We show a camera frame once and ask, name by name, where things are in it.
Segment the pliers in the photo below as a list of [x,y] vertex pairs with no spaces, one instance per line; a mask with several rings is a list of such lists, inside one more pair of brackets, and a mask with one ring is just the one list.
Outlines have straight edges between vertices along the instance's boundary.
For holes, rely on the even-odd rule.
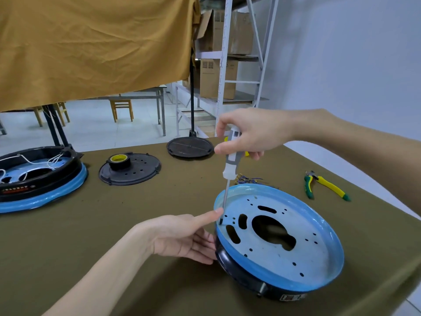
[[336,194],[338,194],[341,198],[343,198],[345,201],[350,202],[351,199],[348,196],[348,194],[346,194],[343,190],[341,190],[339,187],[337,187],[336,185],[328,182],[327,180],[325,180],[323,177],[316,175],[316,173],[314,173],[313,171],[311,172],[306,172],[306,175],[304,177],[304,180],[306,181],[305,184],[305,189],[306,189],[306,194],[308,196],[308,198],[310,199],[314,199],[314,195],[312,192],[312,188],[310,186],[311,182],[314,180],[318,181],[321,185],[324,185],[328,188],[330,188],[332,191],[334,191]]

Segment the white wire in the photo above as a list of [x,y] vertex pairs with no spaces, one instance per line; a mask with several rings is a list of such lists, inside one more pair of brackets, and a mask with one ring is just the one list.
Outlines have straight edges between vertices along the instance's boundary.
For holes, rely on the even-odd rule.
[[[18,155],[15,155],[15,156],[11,156],[11,157],[8,157],[8,158],[1,159],[1,160],[0,160],[0,162],[1,162],[1,161],[4,161],[4,160],[8,160],[8,159],[10,159],[10,158],[18,158],[18,157],[22,157],[25,161],[27,161],[27,162],[28,162],[28,163],[30,163],[30,164],[35,164],[35,165],[37,165],[37,164],[47,164],[47,166],[48,166],[50,169],[55,170],[55,168],[54,168],[54,167],[51,167],[51,166],[50,166],[50,163],[57,164],[57,162],[59,161],[60,157],[62,157],[62,156],[63,156],[63,154],[62,154],[62,153],[60,153],[60,154],[57,154],[56,156],[54,156],[54,157],[50,158],[47,162],[34,163],[34,162],[31,162],[31,161],[30,161],[29,159],[27,159],[26,157],[24,157],[22,154],[18,154]],[[4,169],[0,169],[0,171],[2,171],[2,172],[3,172],[3,175],[2,175],[2,177],[0,178],[0,184],[2,184],[2,183],[3,183],[3,182],[2,182],[2,179],[6,176],[6,170],[4,170]],[[26,180],[26,177],[27,177],[27,176],[28,176],[28,172],[26,172],[26,173],[25,173],[25,177],[24,177],[23,181],[24,181],[24,180]]]

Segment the olive green tablecloth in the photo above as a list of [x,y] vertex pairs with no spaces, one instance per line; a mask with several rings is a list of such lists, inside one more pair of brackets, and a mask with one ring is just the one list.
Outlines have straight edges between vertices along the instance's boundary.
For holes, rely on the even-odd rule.
[[[106,159],[129,151],[158,157],[161,172],[132,186],[101,182],[98,170]],[[225,187],[224,157],[180,160],[165,144],[88,152],[83,161],[90,175],[76,192],[40,209],[0,216],[0,315],[41,315],[134,224],[211,210]],[[341,187],[352,202],[321,185],[314,186],[316,199],[309,200],[306,170]],[[419,282],[420,221],[286,147],[259,162],[242,159],[239,171],[264,178],[326,219],[344,247],[342,274],[303,301],[278,303],[239,288],[218,264],[153,256],[113,315],[390,315]]]

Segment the right hand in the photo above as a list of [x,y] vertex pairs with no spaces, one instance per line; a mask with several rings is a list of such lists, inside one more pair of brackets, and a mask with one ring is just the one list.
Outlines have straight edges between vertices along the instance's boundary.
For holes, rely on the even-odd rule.
[[216,154],[232,154],[247,151],[258,160],[265,150],[273,149],[296,139],[297,120],[307,111],[237,109],[224,113],[216,125],[218,137],[223,137],[228,124],[238,126],[241,137],[218,144]]

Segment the shelving unit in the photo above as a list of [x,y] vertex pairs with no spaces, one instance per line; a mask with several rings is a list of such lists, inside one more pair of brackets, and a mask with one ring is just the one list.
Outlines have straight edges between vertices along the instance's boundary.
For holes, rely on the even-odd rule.
[[[219,59],[220,60],[220,73],[219,73],[219,85],[218,85],[218,98],[217,99],[205,99],[201,98],[198,93],[194,93],[194,96],[197,98],[197,105],[198,111],[206,112],[208,115],[213,116],[215,118],[215,124],[218,122],[219,115],[223,111],[223,105],[226,104],[236,104],[238,108],[240,107],[258,107],[261,100],[265,100],[261,97],[261,90],[264,81],[264,75],[266,72],[266,64],[267,58],[269,54],[270,43],[272,39],[273,33],[273,26],[275,23],[276,17],[276,9],[278,6],[279,0],[271,0],[270,8],[269,8],[269,15],[268,21],[266,25],[266,33],[263,42],[263,47],[260,45],[260,37],[257,31],[257,24],[254,15],[254,8],[253,2],[257,2],[259,0],[200,0],[201,5],[205,5],[206,7],[218,7],[218,4],[222,4],[225,1],[225,15],[224,15],[224,31],[222,37],[222,51],[213,51],[213,52],[196,52],[197,59]],[[234,9],[238,9],[247,5],[248,11],[250,14],[250,19],[252,22],[254,37],[257,40],[258,46],[258,54],[256,56],[241,56],[236,59],[239,61],[246,61],[246,62],[256,62],[259,64],[260,67],[260,75],[258,77],[259,81],[246,81],[246,80],[236,80],[236,81],[229,81],[225,80],[225,73],[226,73],[226,66],[227,66],[227,58],[228,58],[228,41],[229,41],[229,30],[231,24],[231,12]],[[250,95],[243,92],[236,92],[234,100],[224,100],[224,87],[225,83],[247,83],[247,84],[255,84],[256,90],[255,94]],[[190,123],[189,117],[185,114],[185,111],[182,111],[178,108],[178,90],[185,91],[190,93],[190,90],[185,88],[183,85],[179,83],[175,83],[176,89],[176,127],[177,127],[177,136],[179,135],[179,122],[182,118],[184,118],[187,122]],[[195,130],[197,133],[204,138],[207,138],[208,135],[200,129],[199,126],[195,126]]]

